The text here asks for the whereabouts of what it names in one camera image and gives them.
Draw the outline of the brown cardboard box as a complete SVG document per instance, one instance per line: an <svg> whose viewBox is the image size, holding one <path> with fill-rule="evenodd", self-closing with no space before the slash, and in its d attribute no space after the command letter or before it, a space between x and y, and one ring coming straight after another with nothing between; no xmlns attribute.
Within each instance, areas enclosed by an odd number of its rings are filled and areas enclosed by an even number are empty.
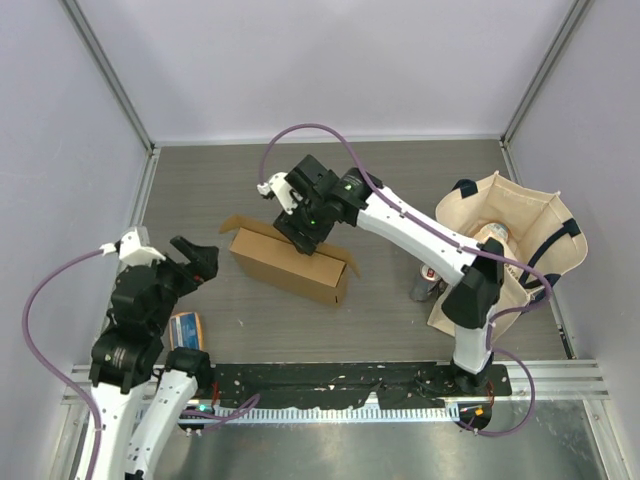
<svg viewBox="0 0 640 480"><path fill-rule="evenodd" d="M251 217L234 214L219 232L235 234L229 251L247 276L321 304L340 306L350 276L361 276L348 250L322 244L312 255L302 254L273 226Z"/></svg>

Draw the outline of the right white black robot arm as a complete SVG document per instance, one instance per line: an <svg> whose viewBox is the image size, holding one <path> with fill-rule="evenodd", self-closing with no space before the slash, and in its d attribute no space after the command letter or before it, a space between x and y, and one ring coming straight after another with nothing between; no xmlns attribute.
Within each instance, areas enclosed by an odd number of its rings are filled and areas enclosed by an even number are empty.
<svg viewBox="0 0 640 480"><path fill-rule="evenodd" d="M453 386L465 395L486 387L494 358L487 344L489 319L504 282L498 241L480 244L459 235L400 200L365 170L351 168L338 176L311 155L257 189L262 197L278 200L282 211L273 225L301 254L315 253L334 225L345 223L392 242L432 268L448 286L441 309L454 325Z"/></svg>

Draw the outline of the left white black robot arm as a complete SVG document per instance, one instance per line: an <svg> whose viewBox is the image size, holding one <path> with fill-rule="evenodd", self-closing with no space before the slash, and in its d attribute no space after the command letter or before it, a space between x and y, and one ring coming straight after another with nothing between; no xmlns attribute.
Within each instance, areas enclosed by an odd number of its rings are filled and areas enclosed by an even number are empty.
<svg viewBox="0 0 640 480"><path fill-rule="evenodd" d="M218 247L199 246L182 236L170 243L184 262L150 247L120 247L126 267L111 294L109 325L91 350L91 398L99 420L85 440L79 479L152 478L187 402L212 389L209 354L178 347L167 356L149 409L138 414L175 305L218 274Z"/></svg>

